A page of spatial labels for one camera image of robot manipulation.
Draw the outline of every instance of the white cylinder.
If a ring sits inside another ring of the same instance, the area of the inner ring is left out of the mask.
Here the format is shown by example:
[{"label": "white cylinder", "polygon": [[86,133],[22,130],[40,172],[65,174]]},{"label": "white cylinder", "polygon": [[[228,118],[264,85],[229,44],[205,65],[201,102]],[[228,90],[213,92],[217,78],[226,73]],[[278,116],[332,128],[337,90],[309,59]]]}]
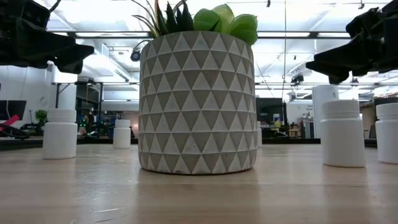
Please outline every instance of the white cylinder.
[{"label": "white cylinder", "polygon": [[329,101],[323,104],[322,110],[323,163],[339,167],[364,167],[365,145],[358,101]]},{"label": "white cylinder", "polygon": [[257,146],[262,147],[262,130],[260,121],[257,121]]},{"label": "white cylinder", "polygon": [[75,110],[49,109],[44,126],[43,158],[69,159],[76,156]]},{"label": "white cylinder", "polygon": [[376,106],[377,153],[379,161],[398,164],[398,103]]},{"label": "white cylinder", "polygon": [[338,100],[338,87],[336,85],[320,85],[312,88],[312,104],[314,112],[314,137],[321,137],[320,123],[322,118],[322,104],[332,100]]},{"label": "white cylinder", "polygon": [[113,131],[113,148],[129,149],[130,146],[131,146],[130,121],[125,119],[118,119],[115,122],[115,129]]}]

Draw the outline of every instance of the concrete planter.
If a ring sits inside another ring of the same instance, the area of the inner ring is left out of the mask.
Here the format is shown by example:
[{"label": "concrete planter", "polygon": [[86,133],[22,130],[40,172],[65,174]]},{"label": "concrete planter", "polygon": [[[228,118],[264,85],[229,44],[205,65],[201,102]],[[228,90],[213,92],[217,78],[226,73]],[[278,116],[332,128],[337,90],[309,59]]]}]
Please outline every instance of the concrete planter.
[{"label": "concrete planter", "polygon": [[225,174],[256,161],[253,54],[216,32],[179,32],[142,51],[139,160],[147,170]]}]

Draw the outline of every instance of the potted plant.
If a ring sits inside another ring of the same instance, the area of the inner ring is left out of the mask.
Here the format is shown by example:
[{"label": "potted plant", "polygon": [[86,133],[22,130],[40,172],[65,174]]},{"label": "potted plant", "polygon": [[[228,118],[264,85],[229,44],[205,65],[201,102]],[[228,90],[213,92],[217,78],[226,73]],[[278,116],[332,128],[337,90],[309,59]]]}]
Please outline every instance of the potted plant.
[{"label": "potted plant", "polygon": [[158,0],[155,9],[132,1],[148,12],[150,19],[134,17],[155,37],[141,57],[141,167],[174,174],[250,169],[257,149],[256,17],[235,17],[224,4],[192,18],[182,1],[174,9],[168,4],[164,18]]}]

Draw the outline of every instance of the green plant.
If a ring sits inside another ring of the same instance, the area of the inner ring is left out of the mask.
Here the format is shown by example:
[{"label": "green plant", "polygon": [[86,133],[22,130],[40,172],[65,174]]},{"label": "green plant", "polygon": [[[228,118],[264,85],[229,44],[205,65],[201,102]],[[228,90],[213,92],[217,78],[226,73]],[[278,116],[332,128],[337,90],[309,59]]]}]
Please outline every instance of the green plant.
[{"label": "green plant", "polygon": [[134,15],[134,17],[142,21],[155,38],[174,32],[205,30],[233,35],[249,45],[257,41],[257,17],[249,14],[235,17],[227,4],[217,6],[212,10],[201,9],[192,19],[186,0],[181,0],[173,9],[167,3],[165,11],[167,18],[165,19],[159,7],[159,0],[155,0],[155,9],[150,6],[149,0],[146,2],[150,9],[137,0],[132,1],[148,13],[150,20],[140,15]]},{"label": "green plant", "polygon": [[35,112],[36,120],[39,121],[40,124],[44,124],[47,121],[47,111],[38,110]]}]

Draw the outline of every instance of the wood grain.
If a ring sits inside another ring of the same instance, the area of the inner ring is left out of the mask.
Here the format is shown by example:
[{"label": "wood grain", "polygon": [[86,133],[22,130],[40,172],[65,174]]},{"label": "wood grain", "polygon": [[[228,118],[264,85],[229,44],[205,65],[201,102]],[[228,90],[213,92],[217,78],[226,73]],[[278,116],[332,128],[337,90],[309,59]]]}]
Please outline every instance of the wood grain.
[{"label": "wood grain", "polygon": [[0,152],[0,223],[398,223],[398,166],[322,165],[319,145],[270,145],[253,169],[184,176],[140,169],[137,146]]}]

